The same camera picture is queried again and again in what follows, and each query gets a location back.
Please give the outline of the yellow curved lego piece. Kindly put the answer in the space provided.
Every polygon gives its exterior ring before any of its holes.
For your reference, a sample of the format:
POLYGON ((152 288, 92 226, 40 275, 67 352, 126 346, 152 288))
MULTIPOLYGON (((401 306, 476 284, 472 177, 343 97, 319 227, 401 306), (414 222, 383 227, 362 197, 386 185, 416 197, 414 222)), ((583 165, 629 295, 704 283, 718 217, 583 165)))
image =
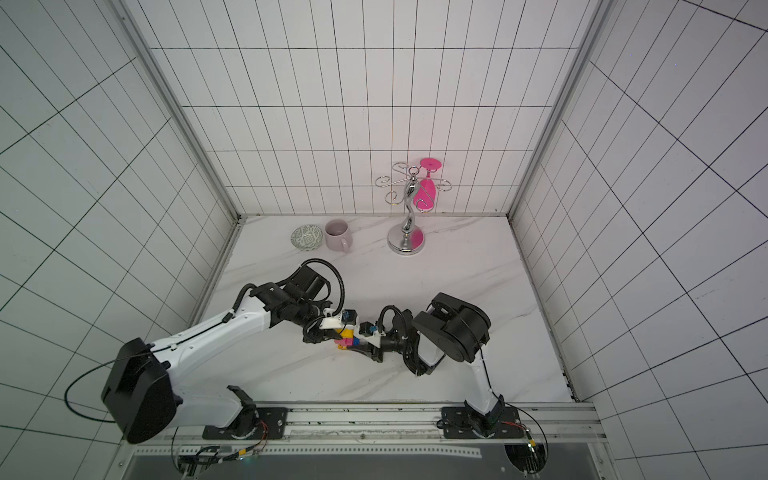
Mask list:
POLYGON ((354 337, 354 327, 353 326, 345 326, 343 329, 340 329, 338 331, 342 339, 348 339, 354 337))

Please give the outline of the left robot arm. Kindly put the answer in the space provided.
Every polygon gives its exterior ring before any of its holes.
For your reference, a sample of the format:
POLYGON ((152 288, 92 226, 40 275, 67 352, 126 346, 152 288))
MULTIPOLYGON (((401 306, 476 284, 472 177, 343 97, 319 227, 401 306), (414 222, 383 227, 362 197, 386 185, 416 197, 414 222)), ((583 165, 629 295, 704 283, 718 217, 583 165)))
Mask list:
POLYGON ((217 357, 282 322, 299 326, 306 343, 341 339, 357 314, 318 296, 331 289, 313 268, 318 262, 306 260, 278 282, 245 284, 230 309, 178 334, 125 343, 106 364, 110 373, 101 393, 123 439, 140 444, 184 426, 219 428, 235 439, 253 435, 261 424, 257 405, 231 375, 225 375, 222 393, 199 393, 195 385, 217 357))

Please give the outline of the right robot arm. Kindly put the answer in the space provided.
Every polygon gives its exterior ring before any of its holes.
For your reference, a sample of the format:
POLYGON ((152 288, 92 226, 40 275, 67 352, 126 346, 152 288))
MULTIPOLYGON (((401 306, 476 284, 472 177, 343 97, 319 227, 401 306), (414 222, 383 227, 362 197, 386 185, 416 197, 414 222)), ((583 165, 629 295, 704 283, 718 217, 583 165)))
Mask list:
POLYGON ((468 365, 476 385, 461 406, 441 409, 436 426, 449 439, 522 439, 528 430, 518 410, 492 387, 483 353, 490 327, 490 318, 479 307, 439 293, 416 315, 385 306, 375 322, 356 327, 359 343, 353 350, 378 363, 386 353, 396 353, 417 377, 431 374, 446 359, 468 365))

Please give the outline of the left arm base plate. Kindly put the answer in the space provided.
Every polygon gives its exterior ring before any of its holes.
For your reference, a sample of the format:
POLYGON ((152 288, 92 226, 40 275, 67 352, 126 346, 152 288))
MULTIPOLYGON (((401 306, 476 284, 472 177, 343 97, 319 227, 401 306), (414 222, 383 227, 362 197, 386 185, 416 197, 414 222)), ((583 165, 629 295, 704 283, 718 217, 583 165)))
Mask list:
POLYGON ((244 409, 225 427, 206 426, 205 440, 238 440, 256 442, 282 439, 288 409, 283 407, 244 409))

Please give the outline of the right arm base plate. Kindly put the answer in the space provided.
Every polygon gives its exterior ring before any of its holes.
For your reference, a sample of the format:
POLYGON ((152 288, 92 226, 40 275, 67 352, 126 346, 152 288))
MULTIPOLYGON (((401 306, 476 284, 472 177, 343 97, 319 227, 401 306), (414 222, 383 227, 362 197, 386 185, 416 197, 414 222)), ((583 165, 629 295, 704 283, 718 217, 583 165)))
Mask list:
POLYGON ((480 414, 469 406, 443 407, 436 427, 446 439, 523 439, 524 427, 518 410, 497 406, 486 414, 480 414))

